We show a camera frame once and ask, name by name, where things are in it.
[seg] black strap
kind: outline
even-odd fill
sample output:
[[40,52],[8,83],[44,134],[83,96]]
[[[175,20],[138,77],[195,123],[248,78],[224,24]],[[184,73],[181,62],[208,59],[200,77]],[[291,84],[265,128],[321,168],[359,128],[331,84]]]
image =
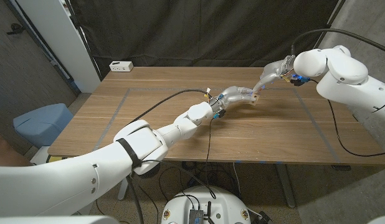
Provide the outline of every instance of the black strap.
[[133,164],[131,165],[131,168],[134,169],[136,167],[141,167],[141,160],[137,157],[135,151],[131,148],[129,143],[124,138],[118,139],[116,141],[119,142],[123,146],[123,148],[126,150],[126,152],[129,154],[130,159],[133,162]]

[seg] blue chair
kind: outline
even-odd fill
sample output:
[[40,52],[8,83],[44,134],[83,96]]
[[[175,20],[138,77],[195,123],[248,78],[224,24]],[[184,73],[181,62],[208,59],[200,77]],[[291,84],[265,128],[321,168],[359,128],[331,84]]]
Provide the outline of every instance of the blue chair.
[[14,118],[14,128],[34,146],[51,146],[69,121],[72,113],[65,104],[44,106]]

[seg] table leg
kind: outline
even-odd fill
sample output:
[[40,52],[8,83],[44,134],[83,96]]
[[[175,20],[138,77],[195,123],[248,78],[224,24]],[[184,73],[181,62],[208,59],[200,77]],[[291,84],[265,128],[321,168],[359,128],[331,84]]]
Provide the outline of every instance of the table leg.
[[126,197],[126,190],[128,189],[128,181],[126,178],[122,180],[122,183],[120,184],[120,189],[118,193],[118,200],[123,200]]
[[284,191],[285,200],[287,205],[290,208],[295,208],[297,206],[295,202],[295,197],[293,196],[292,186],[290,182],[290,177],[288,176],[287,166],[285,164],[275,164],[275,169],[277,170],[278,178],[280,178],[281,186]]

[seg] wooden table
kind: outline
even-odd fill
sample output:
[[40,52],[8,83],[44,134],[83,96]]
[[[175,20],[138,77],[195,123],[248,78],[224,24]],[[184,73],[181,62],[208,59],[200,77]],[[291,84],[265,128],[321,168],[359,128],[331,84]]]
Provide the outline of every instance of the wooden table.
[[[53,156],[80,156],[113,141],[133,118],[163,98],[187,88],[252,88],[262,68],[135,67],[110,72],[49,149]],[[212,122],[210,161],[284,164],[385,164],[385,156],[357,157],[340,146],[328,102],[315,83],[294,87],[283,80],[267,85],[256,106],[237,103]],[[143,119],[153,129],[170,124],[191,105],[207,100],[203,93],[182,93]],[[353,152],[382,152],[345,105],[333,103],[341,140]],[[204,161],[209,120],[195,135],[180,141],[166,160]]]

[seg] floor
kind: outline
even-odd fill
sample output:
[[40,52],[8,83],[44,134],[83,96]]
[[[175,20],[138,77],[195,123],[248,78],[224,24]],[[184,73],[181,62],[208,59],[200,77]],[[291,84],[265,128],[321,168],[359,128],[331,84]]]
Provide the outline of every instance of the floor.
[[[70,111],[75,114],[89,96],[82,93],[69,106]],[[31,148],[26,156],[33,156],[35,150]],[[202,167],[203,163],[199,163],[198,168]],[[162,165],[158,174],[149,179],[137,175],[133,178],[145,223],[156,223],[157,214],[152,202],[138,186],[152,197],[161,214],[166,200],[159,189],[158,179],[167,168]],[[288,171],[297,200],[297,208],[293,209],[286,206],[274,165],[236,164],[235,168],[242,201],[256,212],[264,211],[274,223],[367,223],[385,215],[385,167],[352,167],[351,171],[343,172],[331,166],[290,165]],[[224,170],[235,178],[232,164],[222,163],[216,167],[213,163],[208,166],[208,170]],[[225,172],[210,173],[216,173],[210,178],[212,185],[236,192],[232,179]],[[161,186],[167,198],[181,191],[179,178],[178,172],[173,169],[162,175]],[[181,175],[184,189],[187,188],[188,180],[188,176]],[[127,193],[123,201],[116,199],[119,187],[120,184],[97,200],[100,210],[119,221],[138,223],[131,195]],[[90,214],[101,214],[95,204]]]

